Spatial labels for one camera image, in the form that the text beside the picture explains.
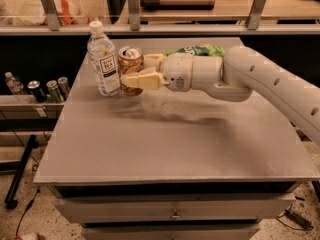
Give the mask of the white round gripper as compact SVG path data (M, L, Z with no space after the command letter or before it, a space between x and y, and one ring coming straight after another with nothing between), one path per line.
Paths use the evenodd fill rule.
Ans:
M157 90L164 85L177 92L191 89L192 55L175 53L166 57L163 54L146 54L143 65L146 69L122 75L121 82L126 87L145 90Z

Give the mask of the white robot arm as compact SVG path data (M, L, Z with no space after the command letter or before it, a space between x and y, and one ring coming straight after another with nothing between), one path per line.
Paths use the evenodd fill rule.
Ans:
M126 73L120 80L127 87L145 90L200 90L229 102L245 101L257 92L320 145L320 88L246 46L233 46L222 57L151 56L147 68Z

